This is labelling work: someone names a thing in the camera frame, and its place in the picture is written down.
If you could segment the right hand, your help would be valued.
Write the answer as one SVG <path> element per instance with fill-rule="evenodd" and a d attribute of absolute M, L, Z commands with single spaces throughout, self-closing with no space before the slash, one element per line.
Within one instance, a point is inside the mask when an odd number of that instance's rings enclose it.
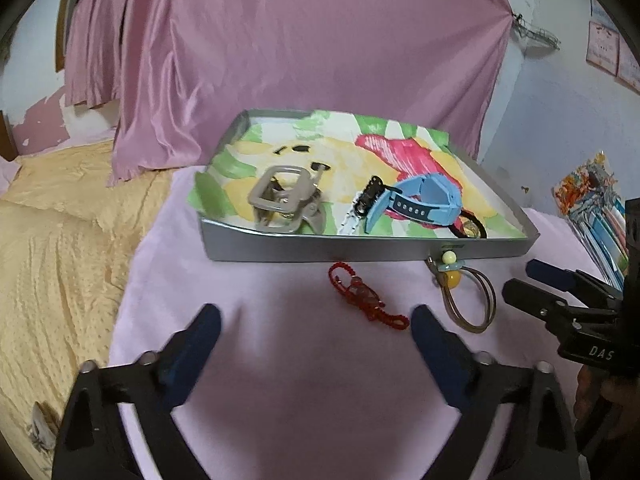
<path fill-rule="evenodd" d="M 581 424 L 595 422 L 600 408 L 612 419 L 608 440 L 631 434 L 639 426 L 639 382 L 604 377 L 584 365 L 577 375 L 574 415 Z"/>

